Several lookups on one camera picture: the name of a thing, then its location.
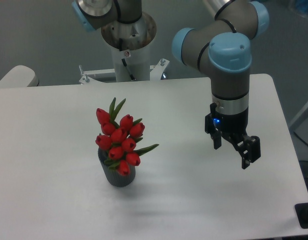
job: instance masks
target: tulip bouquet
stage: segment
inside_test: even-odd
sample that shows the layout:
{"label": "tulip bouquet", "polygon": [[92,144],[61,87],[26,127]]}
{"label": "tulip bouquet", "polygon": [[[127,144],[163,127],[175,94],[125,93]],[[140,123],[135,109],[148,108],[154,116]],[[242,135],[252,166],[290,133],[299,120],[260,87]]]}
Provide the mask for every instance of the tulip bouquet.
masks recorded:
{"label": "tulip bouquet", "polygon": [[142,123],[142,118],[134,120],[129,114],[125,115],[119,121],[119,124],[115,121],[125,101],[126,99],[115,107],[116,98],[114,98],[108,112],[100,108],[96,110],[96,117],[103,134],[100,133],[95,141],[99,147],[99,152],[101,151],[103,156],[106,157],[103,161],[100,158],[101,163],[109,171],[116,172],[123,177],[130,175],[131,168],[135,169],[135,166],[140,165],[140,156],[158,146],[158,144],[153,144],[135,150],[137,143],[143,139],[145,126]]}

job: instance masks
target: gray vase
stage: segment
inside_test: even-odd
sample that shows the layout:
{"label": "gray vase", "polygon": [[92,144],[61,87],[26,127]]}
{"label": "gray vase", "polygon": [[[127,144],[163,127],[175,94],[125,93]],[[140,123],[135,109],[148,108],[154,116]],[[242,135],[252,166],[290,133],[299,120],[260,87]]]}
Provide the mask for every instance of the gray vase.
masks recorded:
{"label": "gray vase", "polygon": [[104,161],[108,158],[106,151],[98,149],[98,158],[100,164],[103,167],[105,176],[110,184],[115,187],[125,187],[133,182],[135,178],[135,166],[128,165],[130,169],[130,174],[127,176],[120,175],[117,171],[109,170],[108,167],[104,164]]}

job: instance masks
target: white tabletop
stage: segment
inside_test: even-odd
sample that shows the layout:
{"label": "white tabletop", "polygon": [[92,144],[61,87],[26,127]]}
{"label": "white tabletop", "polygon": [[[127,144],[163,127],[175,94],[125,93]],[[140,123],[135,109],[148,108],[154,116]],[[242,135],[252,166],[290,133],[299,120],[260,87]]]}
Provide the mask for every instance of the white tabletop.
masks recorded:
{"label": "white tabletop", "polygon": [[[97,157],[96,108],[126,98],[143,118],[135,180],[110,185]],[[0,240],[245,240],[308,234],[308,193],[273,80],[251,76],[246,170],[204,132],[208,78],[0,89]]]}

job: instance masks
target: red tulip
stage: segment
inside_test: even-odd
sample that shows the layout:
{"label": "red tulip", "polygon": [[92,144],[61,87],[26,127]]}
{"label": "red tulip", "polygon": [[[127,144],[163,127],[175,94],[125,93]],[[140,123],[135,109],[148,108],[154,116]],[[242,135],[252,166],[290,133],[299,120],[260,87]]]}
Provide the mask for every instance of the red tulip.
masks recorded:
{"label": "red tulip", "polygon": [[141,159],[136,152],[130,152],[126,154],[126,162],[128,162],[132,166],[138,166],[141,163]]}
{"label": "red tulip", "polygon": [[96,137],[96,144],[102,150],[109,150],[112,146],[112,140],[109,136],[99,135]]}
{"label": "red tulip", "polygon": [[143,131],[145,129],[145,126],[143,123],[138,123],[136,124],[135,126],[133,126],[130,131],[129,131],[129,135],[134,138],[134,139],[137,139],[139,138],[140,136],[143,135]]}
{"label": "red tulip", "polygon": [[120,120],[119,126],[129,131],[133,127],[133,117],[127,114]]}
{"label": "red tulip", "polygon": [[109,152],[108,156],[112,160],[119,160],[124,155],[124,150],[121,146],[112,147]]}
{"label": "red tulip", "polygon": [[121,143],[126,139],[127,136],[128,136],[128,131],[126,131],[124,128],[120,127],[118,129],[116,129],[110,135],[110,139],[113,141],[113,143]]}
{"label": "red tulip", "polygon": [[125,152],[130,153],[136,147],[136,142],[132,138],[127,138],[122,142],[122,148]]}
{"label": "red tulip", "polygon": [[103,125],[100,126],[102,129],[103,134],[110,136],[115,130],[115,126],[112,123],[105,122]]}
{"label": "red tulip", "polygon": [[130,167],[125,160],[121,160],[117,172],[122,176],[127,176],[131,173]]}
{"label": "red tulip", "polygon": [[101,125],[110,122],[110,114],[107,111],[104,111],[103,109],[98,108],[96,110],[96,117],[99,124]]}

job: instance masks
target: light blue joint cap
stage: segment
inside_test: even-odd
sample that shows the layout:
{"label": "light blue joint cap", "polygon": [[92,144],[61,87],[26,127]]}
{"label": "light blue joint cap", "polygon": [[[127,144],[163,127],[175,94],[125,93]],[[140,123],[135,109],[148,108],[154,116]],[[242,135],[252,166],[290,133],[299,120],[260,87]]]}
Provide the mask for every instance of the light blue joint cap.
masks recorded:
{"label": "light blue joint cap", "polygon": [[244,72],[252,63],[250,40],[241,33],[221,33],[210,41],[208,56],[224,72]]}
{"label": "light blue joint cap", "polygon": [[250,4],[255,7],[258,16],[258,28],[256,33],[257,37],[268,29],[270,25],[270,15],[268,10],[262,3],[259,3],[258,1],[252,1],[250,2]]}
{"label": "light blue joint cap", "polygon": [[189,31],[191,31],[193,28],[183,28],[181,30],[179,30],[176,35],[174,36],[174,39],[172,41],[172,53],[174,55],[174,57],[180,61],[181,63],[184,64],[183,60],[182,60],[182,45],[184,42],[184,39],[186,37],[186,35],[189,33]]}
{"label": "light blue joint cap", "polygon": [[88,22],[88,20],[85,18],[84,14],[81,12],[79,6],[77,3],[74,1],[72,2],[72,7],[74,9],[74,12],[76,16],[78,17],[80,23],[83,25],[84,29],[86,32],[93,32],[95,31],[94,27]]}

